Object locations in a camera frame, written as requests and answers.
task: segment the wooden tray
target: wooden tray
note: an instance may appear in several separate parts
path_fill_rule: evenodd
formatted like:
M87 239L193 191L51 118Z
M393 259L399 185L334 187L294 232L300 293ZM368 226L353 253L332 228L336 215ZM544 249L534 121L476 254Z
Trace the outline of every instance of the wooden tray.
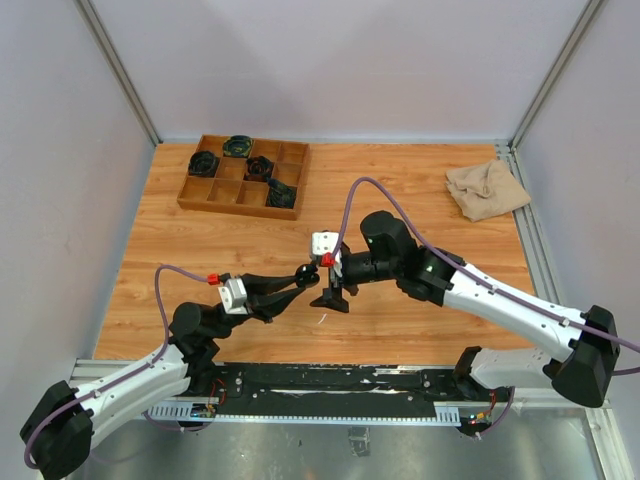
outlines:
M269 186L266 182L243 180L245 158L225 157L222 145L229 137L203 135L195 152L208 150L220 158L215 177L185 176L178 203L185 210L234 213L254 217L296 220L300 215L304 187L309 169L309 145L278 140L253 140L250 157L265 156L275 163L273 178L296 188L293 208L267 207Z

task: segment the white wall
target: white wall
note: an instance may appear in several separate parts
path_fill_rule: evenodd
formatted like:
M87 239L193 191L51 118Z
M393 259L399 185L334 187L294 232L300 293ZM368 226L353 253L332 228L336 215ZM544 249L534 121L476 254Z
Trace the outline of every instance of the white wall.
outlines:
M562 291L640 342L640 2L608 2L520 149ZM621 367L640 365L623 350ZM611 397L640 475L640 376Z
M586 0L94 0L165 139L506 139Z
M152 147L72 1L0 2L0 455L92 351Z

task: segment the brown towel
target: brown towel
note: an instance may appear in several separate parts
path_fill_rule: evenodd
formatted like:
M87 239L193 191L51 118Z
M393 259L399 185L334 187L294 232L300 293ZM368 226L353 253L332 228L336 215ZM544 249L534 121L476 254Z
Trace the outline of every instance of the brown towel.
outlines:
M447 172L446 185L472 222L524 207L531 197L501 160Z

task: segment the white panel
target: white panel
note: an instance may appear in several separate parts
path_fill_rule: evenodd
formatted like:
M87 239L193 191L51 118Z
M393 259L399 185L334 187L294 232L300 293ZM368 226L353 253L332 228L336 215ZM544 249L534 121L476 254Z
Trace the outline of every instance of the white panel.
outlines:
M640 341L640 2L608 2L521 147L534 206L570 304L596 303ZM623 349L622 367L640 365ZM612 402L640 472L640 376Z
M586 0L94 0L160 134L508 138Z
M18 431L91 353L152 147L72 1L0 2L0 65L0 477L20 480Z

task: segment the gray floor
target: gray floor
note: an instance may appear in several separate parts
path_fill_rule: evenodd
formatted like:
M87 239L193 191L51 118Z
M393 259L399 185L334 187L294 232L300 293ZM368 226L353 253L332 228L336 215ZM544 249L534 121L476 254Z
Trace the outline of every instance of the gray floor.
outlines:
M510 479L603 478L583 411L510 412L483 441L451 427L371 427L371 455L354 457L348 427L213 424L201 433L166 432L134 421L90 460L80 479Z

